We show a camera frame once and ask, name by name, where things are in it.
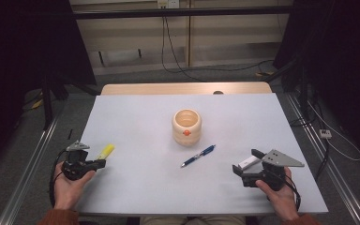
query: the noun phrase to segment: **human hand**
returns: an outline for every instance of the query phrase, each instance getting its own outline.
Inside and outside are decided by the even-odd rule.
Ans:
[[[54,209],[73,209],[75,204],[81,198],[84,185],[92,179],[96,172],[87,172],[83,178],[71,181],[61,173],[62,166],[63,162],[57,164],[54,172],[54,177],[56,177],[57,174],[60,174],[54,183]]]
[[[292,172],[289,168],[285,167],[285,173],[288,177],[292,178]],[[286,180],[291,184],[292,181],[288,177]],[[294,193],[290,187],[285,185],[279,191],[274,191],[262,180],[256,181],[256,186],[267,195],[274,207],[274,210],[276,211],[277,216],[282,221],[299,218],[294,202]]]

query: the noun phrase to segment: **blue pen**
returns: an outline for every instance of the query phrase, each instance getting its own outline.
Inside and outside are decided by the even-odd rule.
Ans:
[[[209,154],[210,152],[213,151],[213,149],[215,149],[215,147],[216,147],[216,145],[211,145],[211,146],[209,146],[209,147],[206,148],[205,150],[201,151],[200,154],[197,154],[197,155],[195,155],[194,157],[190,158],[189,160],[185,161],[185,162],[181,165],[181,168],[187,166],[189,163],[197,160],[198,158],[203,157],[203,156]]]

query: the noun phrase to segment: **sleeve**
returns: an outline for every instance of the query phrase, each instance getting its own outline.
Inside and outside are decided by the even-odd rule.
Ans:
[[[79,225],[78,217],[78,212],[52,209],[37,225]]]
[[[282,222],[281,225],[321,225],[321,223],[311,215],[304,214],[295,220]]]

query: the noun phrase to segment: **white table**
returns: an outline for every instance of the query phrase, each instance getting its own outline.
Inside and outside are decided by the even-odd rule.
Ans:
[[[172,138],[172,116],[185,108],[202,117],[202,137],[192,147]],[[232,171],[252,148],[265,153],[276,148],[305,163],[304,168],[291,168],[302,196],[299,212],[327,212],[275,94],[100,96],[81,142],[91,146],[89,159],[108,143],[116,146],[77,205],[83,214],[271,214],[265,195],[243,187]],[[212,153],[180,168],[211,144],[217,145]]]

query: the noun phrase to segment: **wire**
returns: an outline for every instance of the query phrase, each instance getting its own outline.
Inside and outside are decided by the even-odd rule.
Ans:
[[[60,151],[60,153],[57,155],[57,158],[54,161],[54,164],[52,165],[52,170],[51,170],[51,179],[49,182],[49,198],[51,200],[51,205],[52,207],[54,207],[55,205],[55,198],[54,198],[54,183],[57,179],[57,177],[61,174],[61,172],[54,178],[54,172],[55,172],[55,168],[57,166],[57,162],[58,159],[60,159],[61,155],[63,155],[63,153],[65,153],[67,151],[67,149],[63,149],[62,151]]]
[[[166,29],[167,29],[167,33],[168,33],[168,38],[169,38],[169,41],[171,43],[171,48],[172,48],[172,54],[174,56],[174,60],[176,62],[176,65],[177,67],[180,69],[180,70],[177,70],[177,71],[172,71],[172,70],[168,70],[166,67],[165,67],[165,64],[163,62],[163,50],[165,48],[165,23],[166,23]],[[227,72],[232,72],[232,71],[240,71],[240,70],[245,70],[245,69],[249,69],[249,68],[255,68],[255,67],[258,67],[259,70],[260,69],[260,65],[263,64],[263,63],[267,63],[267,62],[274,62],[273,59],[269,59],[269,60],[263,60],[261,61],[260,63],[258,64],[255,64],[255,65],[252,65],[252,66],[248,66],[248,67],[240,67],[240,68],[205,68],[205,67],[202,67],[202,68],[181,68],[178,61],[177,61],[177,57],[174,53],[174,49],[173,49],[173,44],[172,44],[172,38],[171,38],[171,34],[170,34],[170,30],[169,30],[169,25],[168,25],[168,20],[166,17],[163,18],[163,40],[162,40],[162,50],[161,50],[161,63],[162,63],[162,66],[163,68],[170,72],[170,73],[185,73],[187,71],[198,71],[198,70],[209,70],[209,71],[227,71]],[[191,79],[194,79],[194,80],[197,80],[197,81],[200,81],[200,82],[205,82],[205,81],[201,81],[199,79],[196,79],[196,78],[193,78],[187,74],[185,74],[187,77],[191,78]]]
[[[349,156],[347,156],[347,155],[345,155],[344,153],[342,153],[340,150],[338,150],[333,144],[331,144],[330,142],[329,142],[329,140],[328,139],[326,139],[326,141],[329,143],[329,145],[331,146],[331,147],[333,147],[333,149],[335,149],[337,152],[339,152],[342,156],[344,156],[345,158],[348,158],[348,159],[350,159],[350,160],[353,160],[353,161],[359,161],[360,160],[360,151],[358,150],[358,153],[359,153],[359,158],[353,158],[353,157],[349,157]]]
[[[329,159],[329,142],[326,142],[325,154],[323,156],[321,165],[318,168],[317,173],[315,173],[314,179],[315,179],[316,182],[318,181],[318,178],[320,177],[321,173],[323,172],[323,169],[325,169],[325,167],[327,165],[327,162],[328,162],[328,159]]]
[[[332,129],[333,131],[335,131],[336,134],[338,134],[342,139],[344,139],[345,141],[347,141],[350,145],[352,145],[352,146],[357,150],[357,152],[358,152],[359,155],[360,155],[360,150],[358,149],[357,146],[355,146],[352,142],[350,142],[346,137],[344,137],[343,135],[341,135],[337,130],[335,130],[334,128],[330,127],[330,126],[323,120],[323,118],[320,117],[320,115],[319,115],[314,109],[312,109],[312,110],[317,114],[317,116],[321,119],[321,121],[322,121],[325,125],[327,125],[330,129]],[[351,160],[354,160],[354,161],[359,161],[359,160],[360,160],[360,158],[351,158],[351,157],[346,156],[345,154],[341,153],[338,149],[336,149],[336,147],[333,146],[333,144],[331,144],[328,139],[326,139],[326,140],[328,141],[329,145],[331,145],[331,147],[333,147],[336,151],[338,151],[342,156],[344,156],[344,157],[346,157],[346,158],[349,158],[349,159],[351,159]]]
[[[312,99],[312,105],[311,105],[311,107],[315,109],[315,106],[317,105],[317,106],[319,107],[319,109],[320,109],[320,112],[321,112],[321,111],[322,111],[322,110],[321,110],[321,106],[320,106],[320,104],[318,103],[318,97],[317,97],[318,94],[317,94],[317,92],[315,91],[315,89],[312,89],[312,91],[313,91],[313,94],[312,94],[312,97],[311,97],[311,99]],[[309,119],[308,121],[305,121],[305,119],[304,119],[303,117],[299,117],[299,118],[297,118],[297,119],[294,119],[294,120],[292,120],[292,121],[289,121],[290,126],[291,126],[291,127],[302,127],[302,126],[306,126],[306,125],[312,124],[312,123],[315,122],[315,120],[317,119],[317,116],[316,116],[315,112],[312,112],[312,116],[309,116],[311,112],[312,112],[312,110],[309,110],[309,111],[307,112],[307,113],[308,113],[308,118],[311,118],[311,119]],[[303,121],[304,123],[302,123],[302,124],[297,124],[297,125],[295,124],[296,122],[301,122],[301,121]]]
[[[286,179],[284,179],[283,177],[278,176],[277,174],[275,174],[272,171],[269,171],[269,170],[267,170],[267,171],[269,173],[271,173],[272,175],[274,175],[277,179],[283,181],[285,183],[285,185],[288,186],[294,192],[294,194],[296,195],[296,203],[295,203],[296,204],[296,210],[299,211],[300,204],[302,202],[302,198],[301,198],[299,192],[297,191],[296,184],[291,179],[291,177],[289,177],[288,175],[285,175],[292,182],[292,184],[289,184],[289,182]]]
[[[191,77],[189,76],[188,74],[186,74],[186,72],[180,67],[179,65],[179,62],[177,61],[177,57],[176,57],[176,54],[174,53],[174,49],[173,49],[173,44],[172,44],[172,39],[171,39],[171,34],[169,32],[169,25],[168,25],[168,19],[166,17],[162,18],[163,19],[163,37],[162,37],[162,53],[161,53],[161,60],[162,60],[162,66],[165,68],[166,71],[169,71],[168,69],[166,69],[165,67],[165,64],[163,63],[163,49],[165,48],[165,22],[166,22],[166,30],[168,32],[168,38],[169,38],[169,41],[171,43],[171,48],[172,48],[172,53],[173,53],[173,56],[174,56],[174,60],[176,61],[176,65],[178,66],[178,68],[180,69],[180,71],[186,75],[186,77],[190,78],[190,79],[193,79],[195,81],[198,81],[198,82],[203,82],[205,83],[205,81],[203,80],[200,80],[198,78],[194,78],[194,77]]]

